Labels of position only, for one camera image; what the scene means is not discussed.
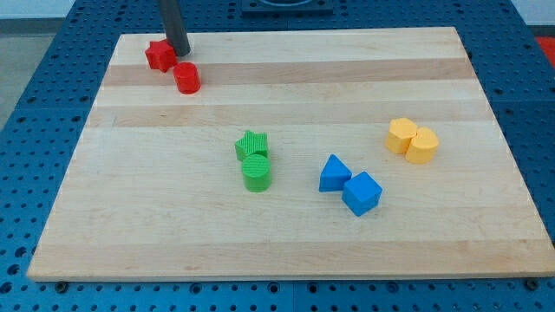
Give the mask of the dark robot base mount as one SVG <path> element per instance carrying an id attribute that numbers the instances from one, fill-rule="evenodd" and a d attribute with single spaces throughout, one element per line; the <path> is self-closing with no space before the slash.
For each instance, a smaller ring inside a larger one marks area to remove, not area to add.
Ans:
<path id="1" fill-rule="evenodd" d="M 331 14 L 334 7 L 332 0 L 240 0 L 239 3 L 243 16 Z"/>

